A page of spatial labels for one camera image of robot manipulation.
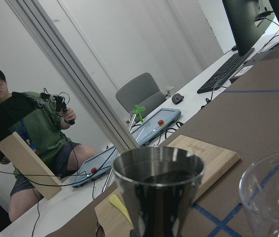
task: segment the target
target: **office chair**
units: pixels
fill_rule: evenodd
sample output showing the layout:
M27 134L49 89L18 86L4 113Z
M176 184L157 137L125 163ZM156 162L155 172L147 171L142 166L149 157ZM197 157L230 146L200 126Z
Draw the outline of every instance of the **office chair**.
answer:
M141 113L142 118L166 101L154 78L150 73L143 73L118 90L115 97L118 102L133 116L134 105L144 106L145 111Z

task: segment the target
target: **man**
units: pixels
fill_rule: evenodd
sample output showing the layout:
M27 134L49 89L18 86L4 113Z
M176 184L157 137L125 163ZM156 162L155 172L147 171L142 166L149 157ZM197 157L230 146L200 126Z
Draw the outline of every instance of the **man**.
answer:
M38 93L27 92L28 96L39 98ZM0 103L11 97L5 75L0 70ZM27 140L29 146L56 176L65 177L80 168L82 163L95 156L97 152L86 145L72 142L61 130L68 129L70 120L76 119L73 109L67 108L65 114L55 111L53 103L45 103L43 109L36 109L13 128ZM9 163L5 157L1 163ZM9 217L11 222L34 206L43 196L17 168L14 170L15 185L11 191Z

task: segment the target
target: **dark shorts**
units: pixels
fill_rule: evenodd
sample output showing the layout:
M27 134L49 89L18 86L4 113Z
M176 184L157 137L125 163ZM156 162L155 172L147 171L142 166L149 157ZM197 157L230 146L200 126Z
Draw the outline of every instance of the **dark shorts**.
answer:
M78 145L80 145L80 143L75 143L75 142L66 143L57 153L55 165L50 168L50 170L56 176L63 178L72 174L72 172L67 172L68 160L71 151L73 150L73 148L75 148ZM31 184L31 182L28 181L27 178L25 178L23 175L19 175L10 193L10 197L21 190L33 189L33 188L35 188L34 185Z

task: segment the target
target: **brown table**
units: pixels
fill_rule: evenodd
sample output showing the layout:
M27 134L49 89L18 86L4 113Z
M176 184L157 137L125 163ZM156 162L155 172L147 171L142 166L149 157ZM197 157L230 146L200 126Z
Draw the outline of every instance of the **brown table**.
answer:
M252 236L240 204L241 175L261 157L279 150L279 46L186 122L178 135L235 151L237 162L196 201L183 228L184 237ZM95 206L113 184L72 220L48 237L94 236Z

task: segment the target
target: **blue lanyard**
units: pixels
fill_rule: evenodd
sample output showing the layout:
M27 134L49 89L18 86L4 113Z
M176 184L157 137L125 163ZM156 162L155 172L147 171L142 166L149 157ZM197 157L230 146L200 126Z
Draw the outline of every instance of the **blue lanyard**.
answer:
M15 126L13 127L14 130L26 141L26 143L30 146L30 148L36 153L37 152L37 149L36 149L36 146L34 143L32 143L30 141L30 138L27 134L27 131L26 131L26 127L25 127L25 124L24 124L24 121L21 119L20 120L20 123L21 123L21 127L22 127L22 130L23 130L23 133L20 132Z

